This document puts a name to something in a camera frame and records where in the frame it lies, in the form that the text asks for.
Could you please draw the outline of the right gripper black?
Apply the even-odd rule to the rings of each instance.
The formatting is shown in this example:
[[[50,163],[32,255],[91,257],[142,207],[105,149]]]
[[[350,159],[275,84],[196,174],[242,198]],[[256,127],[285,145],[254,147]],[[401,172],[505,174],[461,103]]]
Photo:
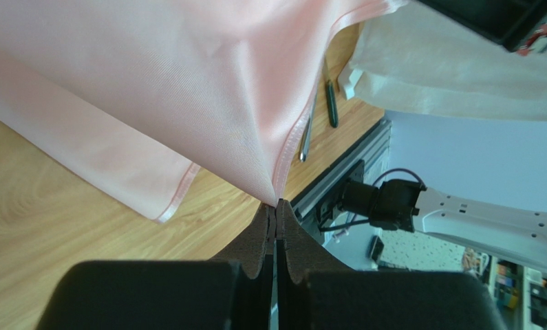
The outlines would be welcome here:
[[[505,50],[528,56],[547,51],[547,0],[421,0]]]

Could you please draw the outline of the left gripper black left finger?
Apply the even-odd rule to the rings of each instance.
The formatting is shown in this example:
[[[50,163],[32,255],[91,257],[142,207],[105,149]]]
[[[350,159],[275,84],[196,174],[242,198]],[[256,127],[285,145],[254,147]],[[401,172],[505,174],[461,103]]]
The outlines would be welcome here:
[[[262,205],[206,261],[84,261],[55,287],[39,329],[268,329],[275,209]]]

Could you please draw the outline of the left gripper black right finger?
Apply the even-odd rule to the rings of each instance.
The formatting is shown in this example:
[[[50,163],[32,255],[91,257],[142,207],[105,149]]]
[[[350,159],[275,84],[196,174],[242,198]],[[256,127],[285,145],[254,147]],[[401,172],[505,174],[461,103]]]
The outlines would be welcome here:
[[[280,329],[504,329],[481,282],[459,272],[356,271],[321,247],[290,203],[275,209]]]

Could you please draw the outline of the pink cloth napkin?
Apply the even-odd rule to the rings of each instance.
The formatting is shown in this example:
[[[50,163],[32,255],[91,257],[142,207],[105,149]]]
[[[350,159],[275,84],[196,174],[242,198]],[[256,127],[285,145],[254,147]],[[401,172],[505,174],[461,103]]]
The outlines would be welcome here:
[[[282,198],[323,56],[403,1],[0,1],[0,121],[144,217]]]

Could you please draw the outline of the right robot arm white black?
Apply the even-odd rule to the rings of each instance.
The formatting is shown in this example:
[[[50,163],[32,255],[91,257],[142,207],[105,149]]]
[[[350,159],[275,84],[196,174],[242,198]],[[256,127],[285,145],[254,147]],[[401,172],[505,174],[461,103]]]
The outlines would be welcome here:
[[[354,95],[426,181],[412,229],[547,273],[547,52],[521,57],[412,1],[365,22]]]

